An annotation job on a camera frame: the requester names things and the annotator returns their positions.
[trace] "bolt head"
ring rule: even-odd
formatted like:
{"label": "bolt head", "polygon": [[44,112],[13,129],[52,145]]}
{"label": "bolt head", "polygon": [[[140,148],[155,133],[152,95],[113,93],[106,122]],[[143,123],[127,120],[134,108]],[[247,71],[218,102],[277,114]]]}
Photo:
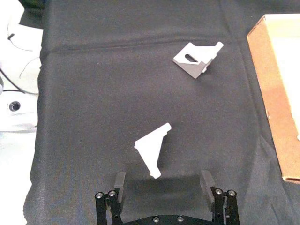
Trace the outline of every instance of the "bolt head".
{"label": "bolt head", "polygon": [[228,191],[228,194],[230,194],[231,196],[235,196],[235,192],[233,190]]}
{"label": "bolt head", "polygon": [[222,194],[221,189],[217,188],[217,189],[216,189],[216,193],[217,193],[218,195]]}
{"label": "bolt head", "polygon": [[115,191],[110,191],[110,192],[109,192],[109,196],[110,196],[110,197],[113,197],[113,196],[115,196],[115,195],[116,195],[116,192],[115,192]]}
{"label": "bolt head", "polygon": [[178,216],[178,217],[177,217],[177,221],[178,221],[178,222],[182,222],[182,221],[184,221],[184,218],[183,218],[182,216]]}
{"label": "bolt head", "polygon": [[96,194],[96,198],[97,199],[102,198],[102,196],[103,196],[103,194],[101,192],[99,192],[99,193]]}
{"label": "bolt head", "polygon": [[158,223],[159,222],[159,217],[153,217],[153,222]]}

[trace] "brown cardboard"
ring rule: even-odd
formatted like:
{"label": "brown cardboard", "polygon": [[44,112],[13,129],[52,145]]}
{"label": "brown cardboard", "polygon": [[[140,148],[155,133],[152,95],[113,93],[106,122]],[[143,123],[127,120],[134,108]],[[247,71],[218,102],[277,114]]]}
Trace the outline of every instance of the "brown cardboard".
{"label": "brown cardboard", "polygon": [[[299,71],[300,52],[293,55],[286,51],[275,51],[276,40],[280,44],[295,41],[300,44],[300,14],[264,15],[247,35],[253,63],[257,73],[270,128],[285,181],[300,183],[300,140],[299,127],[291,112],[291,98],[287,93],[285,71]],[[281,62],[283,55],[297,61],[289,64]]]}

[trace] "black cloth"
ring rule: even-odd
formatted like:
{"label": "black cloth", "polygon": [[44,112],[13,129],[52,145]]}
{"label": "black cloth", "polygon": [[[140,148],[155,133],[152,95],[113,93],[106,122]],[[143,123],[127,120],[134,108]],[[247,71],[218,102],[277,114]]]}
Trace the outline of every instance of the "black cloth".
{"label": "black cloth", "polygon": [[[124,222],[211,219],[209,170],[238,193],[241,224],[300,224],[300,186],[282,180],[246,34],[299,1],[71,1],[45,9],[28,224],[96,224],[94,194],[127,172]],[[224,43],[205,74],[172,62],[188,43]],[[157,180],[134,142],[169,122]]]}

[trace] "cardboard box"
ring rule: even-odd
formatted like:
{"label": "cardboard box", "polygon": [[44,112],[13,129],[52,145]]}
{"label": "cardboard box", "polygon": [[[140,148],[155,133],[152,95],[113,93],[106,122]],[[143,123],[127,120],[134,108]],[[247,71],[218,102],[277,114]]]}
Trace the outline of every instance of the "cardboard box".
{"label": "cardboard box", "polygon": [[247,40],[282,177],[300,183],[300,14],[264,15]]}

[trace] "hole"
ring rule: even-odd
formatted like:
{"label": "hole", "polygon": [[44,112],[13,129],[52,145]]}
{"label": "hole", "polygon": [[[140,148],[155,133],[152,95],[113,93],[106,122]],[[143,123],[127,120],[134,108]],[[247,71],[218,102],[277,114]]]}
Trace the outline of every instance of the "hole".
{"label": "hole", "polygon": [[197,60],[195,60],[195,59],[194,59],[191,55],[189,55],[189,54],[186,54],[185,57],[186,57],[186,59],[187,59],[188,61],[190,61],[190,62],[198,62]]}
{"label": "hole", "polygon": [[9,109],[10,111],[18,111],[21,108],[21,104],[19,102],[12,102],[11,104],[9,104]]}

